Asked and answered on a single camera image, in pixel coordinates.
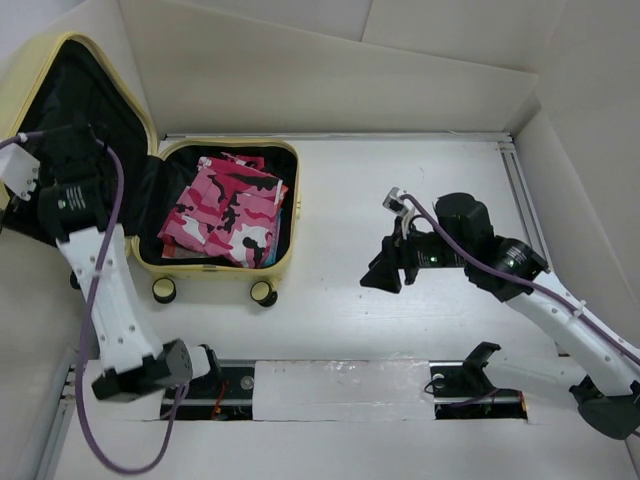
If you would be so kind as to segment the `pink camouflage cloth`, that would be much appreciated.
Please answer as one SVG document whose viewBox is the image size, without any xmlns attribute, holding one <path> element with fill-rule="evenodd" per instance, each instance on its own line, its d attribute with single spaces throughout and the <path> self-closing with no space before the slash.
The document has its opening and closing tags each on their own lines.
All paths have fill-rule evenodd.
<svg viewBox="0 0 640 480">
<path fill-rule="evenodd" d="M 218 263 L 263 268 L 288 187 L 265 170 L 262 157 L 223 152 L 200 157 L 197 169 L 158 238 Z"/>
</svg>

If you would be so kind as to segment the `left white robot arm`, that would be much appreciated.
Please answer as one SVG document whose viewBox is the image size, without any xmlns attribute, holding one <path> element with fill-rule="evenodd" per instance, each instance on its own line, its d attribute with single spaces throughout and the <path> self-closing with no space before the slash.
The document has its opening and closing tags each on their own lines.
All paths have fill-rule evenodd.
<svg viewBox="0 0 640 480">
<path fill-rule="evenodd" d="M 223 373 L 214 351 L 162 342 L 143 315 L 118 220 L 124 171 L 115 152 L 88 125 L 48 130 L 41 146 L 53 183 L 40 189 L 38 220 L 85 297 L 103 368 L 92 383 L 95 397 L 125 403 L 181 384 L 216 394 Z"/>
</svg>

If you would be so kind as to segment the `red white patterned cloth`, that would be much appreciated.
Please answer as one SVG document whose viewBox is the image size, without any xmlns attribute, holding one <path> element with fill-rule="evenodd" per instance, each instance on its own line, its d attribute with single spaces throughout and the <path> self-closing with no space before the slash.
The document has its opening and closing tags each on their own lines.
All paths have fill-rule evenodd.
<svg viewBox="0 0 640 480">
<path fill-rule="evenodd" d="M 164 260 L 186 261 L 195 259 L 206 259 L 209 258 L 209 255 L 207 255 L 206 253 L 184 248 L 178 244 L 164 244 L 161 258 Z"/>
</svg>

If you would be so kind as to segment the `yellow hard-shell suitcase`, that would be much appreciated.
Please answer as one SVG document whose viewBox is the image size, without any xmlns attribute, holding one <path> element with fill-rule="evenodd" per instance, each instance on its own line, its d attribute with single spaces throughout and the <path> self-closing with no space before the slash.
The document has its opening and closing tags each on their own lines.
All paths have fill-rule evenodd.
<svg viewBox="0 0 640 480">
<path fill-rule="evenodd" d="M 103 51 L 67 33 L 36 38 L 1 84 L 1 131 L 27 178 L 5 182 L 1 223 L 45 244 L 75 229 L 122 226 L 138 262 L 171 302 L 178 277 L 251 281 L 278 298 L 299 212 L 299 159 L 286 143 L 192 139 L 160 148 L 151 120 Z"/>
</svg>

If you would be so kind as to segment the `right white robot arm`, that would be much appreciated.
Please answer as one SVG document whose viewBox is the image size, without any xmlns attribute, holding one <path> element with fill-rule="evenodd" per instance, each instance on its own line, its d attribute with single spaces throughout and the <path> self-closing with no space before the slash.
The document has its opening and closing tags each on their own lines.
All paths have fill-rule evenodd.
<svg viewBox="0 0 640 480">
<path fill-rule="evenodd" d="M 468 193 L 440 197 L 432 213 L 392 188 L 384 207 L 391 235 L 360 284 L 397 294 L 422 269 L 460 268 L 467 280 L 523 315 L 558 346 L 560 357 L 526 359 L 483 341 L 462 360 L 430 365 L 424 387 L 438 411 L 485 407 L 497 397 L 532 393 L 576 409 L 600 434 L 639 433 L 639 349 L 572 295 L 528 244 L 495 234 L 486 206 Z"/>
</svg>

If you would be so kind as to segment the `pink blue tube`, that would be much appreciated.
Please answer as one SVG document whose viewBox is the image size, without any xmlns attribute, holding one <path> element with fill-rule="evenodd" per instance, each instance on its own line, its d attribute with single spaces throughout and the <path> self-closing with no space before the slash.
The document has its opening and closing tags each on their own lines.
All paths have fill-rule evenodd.
<svg viewBox="0 0 640 480">
<path fill-rule="evenodd" d="M 280 209 L 276 217 L 276 222 L 274 224 L 274 229 L 273 229 L 272 244 L 269 251 L 269 255 L 265 259 L 264 267 L 272 266 L 277 259 L 277 250 L 278 250 L 280 229 L 281 229 L 281 223 L 282 223 L 282 212 L 283 212 L 283 209 Z"/>
</svg>

